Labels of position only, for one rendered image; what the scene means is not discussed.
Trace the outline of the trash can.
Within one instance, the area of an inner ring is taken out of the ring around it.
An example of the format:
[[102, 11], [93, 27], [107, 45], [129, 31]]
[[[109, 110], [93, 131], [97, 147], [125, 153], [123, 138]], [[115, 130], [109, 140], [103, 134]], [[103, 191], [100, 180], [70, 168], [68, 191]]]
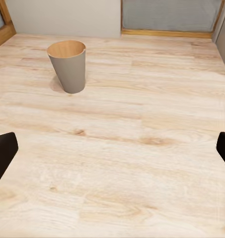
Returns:
[[85, 52], [86, 45], [76, 40], [59, 41], [47, 49], [63, 90], [67, 93], [79, 93], [85, 88]]

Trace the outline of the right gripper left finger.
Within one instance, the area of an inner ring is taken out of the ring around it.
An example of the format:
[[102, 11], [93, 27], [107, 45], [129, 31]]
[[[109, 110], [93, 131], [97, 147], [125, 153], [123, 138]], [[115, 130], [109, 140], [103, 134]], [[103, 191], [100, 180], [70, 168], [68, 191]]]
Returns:
[[0, 179], [9, 167], [18, 151], [18, 142], [14, 132], [0, 135]]

